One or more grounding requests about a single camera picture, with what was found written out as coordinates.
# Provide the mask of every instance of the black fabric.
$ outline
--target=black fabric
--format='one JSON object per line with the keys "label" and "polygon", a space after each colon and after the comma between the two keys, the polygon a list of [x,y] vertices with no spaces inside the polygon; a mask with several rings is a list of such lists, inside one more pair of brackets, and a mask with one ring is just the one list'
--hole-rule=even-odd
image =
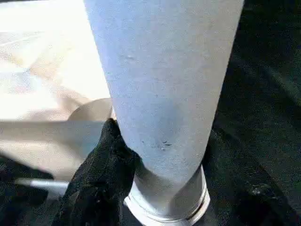
{"label": "black fabric", "polygon": [[106,121],[98,145],[73,176],[53,225],[120,225],[121,206],[138,161],[117,123]]}
{"label": "black fabric", "polygon": [[300,9],[245,1],[203,160],[214,225],[301,225]]}
{"label": "black fabric", "polygon": [[14,184],[17,178],[53,179],[51,174],[0,155],[0,225],[14,225],[22,213],[41,205],[47,198],[46,191]]}

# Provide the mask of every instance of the metal base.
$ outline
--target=metal base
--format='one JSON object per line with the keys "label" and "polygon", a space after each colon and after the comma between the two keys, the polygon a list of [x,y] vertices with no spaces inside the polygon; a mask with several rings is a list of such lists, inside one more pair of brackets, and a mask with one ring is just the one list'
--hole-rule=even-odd
{"label": "metal base", "polygon": [[158,220],[156,216],[151,216],[149,213],[147,213],[136,202],[135,198],[131,197],[131,194],[125,199],[125,204],[130,209],[132,214],[140,221],[140,223],[145,226],[192,226],[204,215],[210,203],[210,196],[207,190],[205,175],[203,170],[201,172],[204,184],[203,192],[199,199],[200,204],[184,219],[164,219],[164,221]]}

